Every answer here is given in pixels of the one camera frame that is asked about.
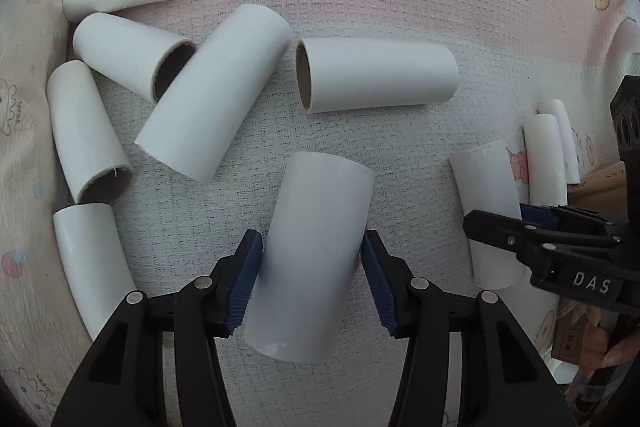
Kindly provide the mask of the person's hand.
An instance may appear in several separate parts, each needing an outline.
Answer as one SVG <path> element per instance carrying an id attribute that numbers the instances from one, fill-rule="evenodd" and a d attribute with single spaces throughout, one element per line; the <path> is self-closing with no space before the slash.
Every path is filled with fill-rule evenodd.
<path id="1" fill-rule="evenodd" d="M 638 332 L 634 332 L 628 338 L 610 347 L 608 333 L 601 327 L 588 323 L 582 337 L 582 354 L 578 362 L 580 373 L 591 377 L 597 369 L 626 363 L 638 355 L 639 347 Z"/>

